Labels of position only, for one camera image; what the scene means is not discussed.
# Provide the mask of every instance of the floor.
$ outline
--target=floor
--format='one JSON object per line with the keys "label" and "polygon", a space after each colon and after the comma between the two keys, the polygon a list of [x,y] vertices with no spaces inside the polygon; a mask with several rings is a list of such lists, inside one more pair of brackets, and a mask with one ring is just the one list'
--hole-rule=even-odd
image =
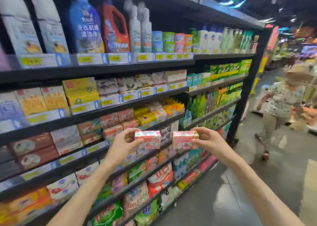
{"label": "floor", "polygon": [[[259,81],[275,82],[278,71],[268,72]],[[254,169],[273,192],[305,223],[317,225],[317,138],[282,126],[274,135],[270,160],[261,161],[263,151],[254,134],[261,130],[262,118],[248,112],[240,125],[236,152]],[[234,172],[222,164],[209,171],[186,195],[170,208],[156,225],[160,226],[260,226],[254,208]]]}

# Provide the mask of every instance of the orange container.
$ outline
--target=orange container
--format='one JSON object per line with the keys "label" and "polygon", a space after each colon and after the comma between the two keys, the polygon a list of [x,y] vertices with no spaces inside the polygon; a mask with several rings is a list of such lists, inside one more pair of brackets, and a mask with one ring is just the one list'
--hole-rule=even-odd
{"label": "orange container", "polygon": [[112,5],[111,0],[104,2],[103,19],[106,52],[130,52],[129,33],[124,16]]}

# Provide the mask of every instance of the floral shirt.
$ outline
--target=floral shirt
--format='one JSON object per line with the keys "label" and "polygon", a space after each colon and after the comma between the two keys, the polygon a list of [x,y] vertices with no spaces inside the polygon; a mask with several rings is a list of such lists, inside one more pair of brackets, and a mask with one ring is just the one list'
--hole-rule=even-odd
{"label": "floral shirt", "polygon": [[269,89],[273,96],[268,100],[265,112],[280,117],[289,117],[292,106],[300,106],[304,97],[305,88],[300,85],[291,92],[284,87],[283,82],[276,82]]}

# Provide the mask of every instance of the hat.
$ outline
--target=hat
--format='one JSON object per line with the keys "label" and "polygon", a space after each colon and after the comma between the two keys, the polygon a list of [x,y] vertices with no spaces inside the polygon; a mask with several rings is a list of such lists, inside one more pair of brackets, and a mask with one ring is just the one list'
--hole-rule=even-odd
{"label": "hat", "polygon": [[288,76],[290,74],[297,73],[303,76],[303,81],[311,81],[314,79],[314,76],[310,71],[311,68],[307,64],[295,64],[285,73],[285,75]]}

